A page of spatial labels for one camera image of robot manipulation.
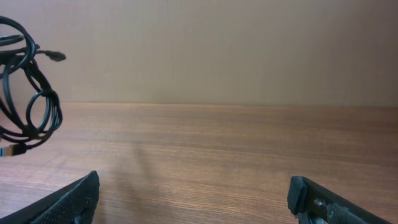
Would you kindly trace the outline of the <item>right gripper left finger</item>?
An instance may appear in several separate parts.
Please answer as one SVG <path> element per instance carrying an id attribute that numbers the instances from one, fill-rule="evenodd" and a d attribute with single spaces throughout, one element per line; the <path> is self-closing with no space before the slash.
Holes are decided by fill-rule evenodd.
<path id="1" fill-rule="evenodd" d="M 1 218 L 1 224 L 91 224 L 100 196 L 93 170 L 62 189 Z"/>

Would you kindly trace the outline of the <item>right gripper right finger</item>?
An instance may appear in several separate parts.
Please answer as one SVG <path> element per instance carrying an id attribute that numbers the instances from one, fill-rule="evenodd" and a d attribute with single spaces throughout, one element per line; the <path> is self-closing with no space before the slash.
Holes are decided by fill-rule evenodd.
<path id="1" fill-rule="evenodd" d="M 303 176 L 291 177 L 287 203 L 300 224 L 391 224 Z"/>

